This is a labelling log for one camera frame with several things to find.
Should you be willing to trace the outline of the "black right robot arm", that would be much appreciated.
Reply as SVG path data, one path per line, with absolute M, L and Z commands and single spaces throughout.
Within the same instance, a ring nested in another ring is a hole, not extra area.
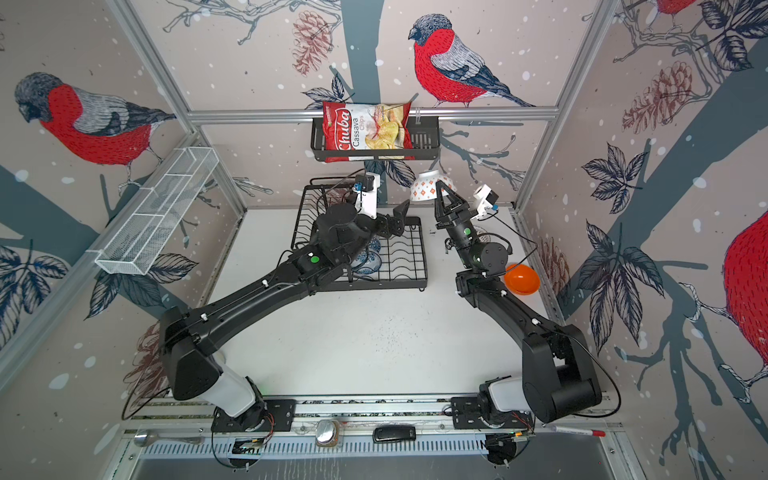
M 584 335 L 574 326 L 559 326 L 538 314 L 506 289 L 503 276 L 512 252 L 485 242 L 472 223 L 470 204 L 439 180 L 434 211 L 437 227 L 465 269 L 456 274 L 460 297 L 489 315 L 517 343 L 522 373 L 483 386 L 491 412 L 527 409 L 544 423 L 576 414 L 602 401 L 595 365 Z

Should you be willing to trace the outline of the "metal ladle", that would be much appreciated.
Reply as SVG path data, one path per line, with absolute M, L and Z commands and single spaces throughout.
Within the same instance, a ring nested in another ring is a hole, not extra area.
M 202 437 L 169 437 L 162 436 L 155 430 L 139 430 L 133 437 L 133 443 L 140 448 L 149 447 L 158 442 L 175 442 L 190 445 L 200 445 L 204 439 Z

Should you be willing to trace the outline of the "red cassava chips bag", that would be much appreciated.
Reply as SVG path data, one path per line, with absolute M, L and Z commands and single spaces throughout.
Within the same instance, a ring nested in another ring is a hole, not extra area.
M 349 153 L 412 148 L 407 130 L 411 103 L 356 104 L 324 102 L 322 152 L 325 162 L 350 161 Z

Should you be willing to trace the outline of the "black remote fob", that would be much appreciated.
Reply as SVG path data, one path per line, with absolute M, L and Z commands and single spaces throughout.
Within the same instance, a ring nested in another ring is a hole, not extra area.
M 376 427 L 372 432 L 372 441 L 375 444 L 415 441 L 416 438 L 416 428 L 406 424 L 382 425 Z

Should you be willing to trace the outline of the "blue inside orange outside bowl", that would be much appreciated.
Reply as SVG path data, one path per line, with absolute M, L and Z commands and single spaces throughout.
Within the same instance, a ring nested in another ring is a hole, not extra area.
M 377 236 L 374 236 L 366 246 L 368 252 L 379 253 L 381 251 L 381 241 Z

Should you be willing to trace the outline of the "black wall shelf basket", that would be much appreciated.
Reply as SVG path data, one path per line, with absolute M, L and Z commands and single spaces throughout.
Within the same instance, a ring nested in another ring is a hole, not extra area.
M 395 150 L 331 150 L 327 149 L 326 135 L 323 131 L 323 120 L 314 118 L 310 137 L 310 148 L 315 159 L 319 162 L 336 161 L 393 161 L 393 160 L 435 160 L 440 153 L 439 118 L 437 116 L 421 116 L 410 118 L 407 130 L 412 147 Z

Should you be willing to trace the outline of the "white brown patterned bowl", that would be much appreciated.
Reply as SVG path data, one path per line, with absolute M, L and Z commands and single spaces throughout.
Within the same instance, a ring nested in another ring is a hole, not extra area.
M 448 188 L 454 190 L 452 179 L 438 170 L 422 172 L 417 175 L 410 187 L 409 200 L 411 202 L 423 202 L 434 200 L 438 197 L 437 183 L 442 181 Z

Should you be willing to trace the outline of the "orange plastic bowl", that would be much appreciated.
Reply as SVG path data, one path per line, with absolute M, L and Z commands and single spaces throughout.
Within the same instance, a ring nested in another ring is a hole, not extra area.
M 523 296 L 537 293 L 541 285 L 539 275 L 525 264 L 509 265 L 503 276 L 503 282 L 510 292 Z

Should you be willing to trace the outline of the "red white pen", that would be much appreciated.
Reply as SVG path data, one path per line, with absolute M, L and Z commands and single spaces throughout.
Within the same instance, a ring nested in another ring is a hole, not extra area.
M 554 433 L 568 434 L 568 435 L 579 435 L 579 436 L 589 436 L 589 437 L 598 437 L 598 438 L 604 438 L 606 436 L 606 432 L 603 430 L 586 429 L 586 428 L 579 428 L 579 427 L 572 427 L 572 426 L 548 425 L 546 429 Z

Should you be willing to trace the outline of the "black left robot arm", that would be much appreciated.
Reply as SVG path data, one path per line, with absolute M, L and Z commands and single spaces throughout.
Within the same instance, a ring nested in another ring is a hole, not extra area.
M 409 206 L 406 200 L 392 214 L 372 218 L 348 203 L 332 205 L 315 219 L 310 240 L 272 272 L 206 306 L 164 312 L 159 356 L 173 398 L 203 399 L 231 417 L 254 407 L 258 389 L 218 363 L 216 352 L 267 315 L 324 291 L 373 238 L 402 235 Z

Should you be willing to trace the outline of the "silver bell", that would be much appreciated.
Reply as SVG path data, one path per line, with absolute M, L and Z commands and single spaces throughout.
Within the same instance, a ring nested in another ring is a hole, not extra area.
M 316 425 L 315 444 L 320 448 L 332 448 L 338 445 L 341 426 L 336 420 L 321 420 Z

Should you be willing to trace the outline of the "blue floral bowl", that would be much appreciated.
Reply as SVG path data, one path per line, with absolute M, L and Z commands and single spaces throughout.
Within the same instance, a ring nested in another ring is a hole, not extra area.
M 352 272 L 358 276 L 371 276 L 379 272 L 382 259 L 378 252 L 366 250 L 361 252 L 351 263 Z

